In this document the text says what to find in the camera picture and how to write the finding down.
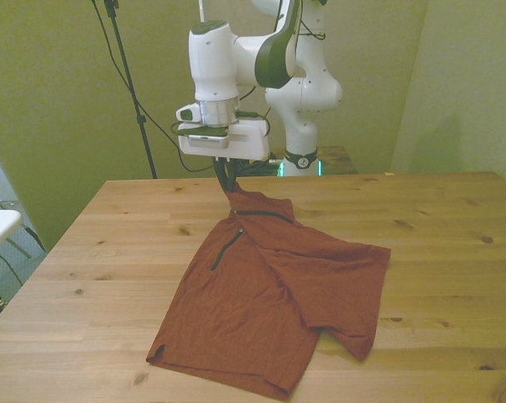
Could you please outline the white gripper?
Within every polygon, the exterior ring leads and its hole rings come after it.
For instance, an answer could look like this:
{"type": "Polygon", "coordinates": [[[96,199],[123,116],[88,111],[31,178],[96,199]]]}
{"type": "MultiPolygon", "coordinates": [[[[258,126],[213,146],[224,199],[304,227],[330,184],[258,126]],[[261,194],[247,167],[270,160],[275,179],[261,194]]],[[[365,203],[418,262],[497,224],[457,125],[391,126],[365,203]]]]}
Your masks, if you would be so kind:
{"type": "Polygon", "coordinates": [[[231,191],[236,183],[238,160],[262,160],[269,154],[263,120],[241,119],[227,127],[179,125],[179,145],[185,154],[217,157],[213,168],[221,188],[231,191]]]}

